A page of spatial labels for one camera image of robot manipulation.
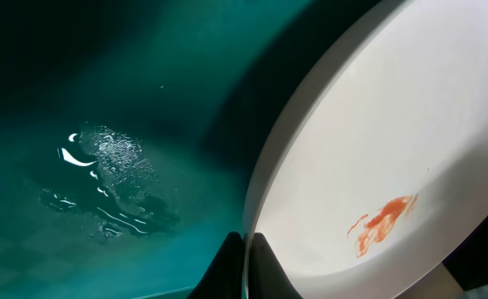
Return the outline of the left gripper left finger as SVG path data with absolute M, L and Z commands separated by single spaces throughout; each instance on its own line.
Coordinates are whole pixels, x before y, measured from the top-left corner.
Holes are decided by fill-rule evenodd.
M 244 240 L 230 232 L 188 299 L 241 299 Z

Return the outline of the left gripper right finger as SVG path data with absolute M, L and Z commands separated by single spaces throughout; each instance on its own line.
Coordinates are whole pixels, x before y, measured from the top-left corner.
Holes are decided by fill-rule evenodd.
M 247 286 L 250 299 L 302 299 L 262 233 L 253 235 Z

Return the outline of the white plate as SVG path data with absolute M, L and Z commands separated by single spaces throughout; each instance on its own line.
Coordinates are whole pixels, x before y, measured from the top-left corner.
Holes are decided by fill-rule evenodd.
M 303 298 L 393 298 L 488 216 L 488 0 L 382 1 L 324 53 L 243 222 Z

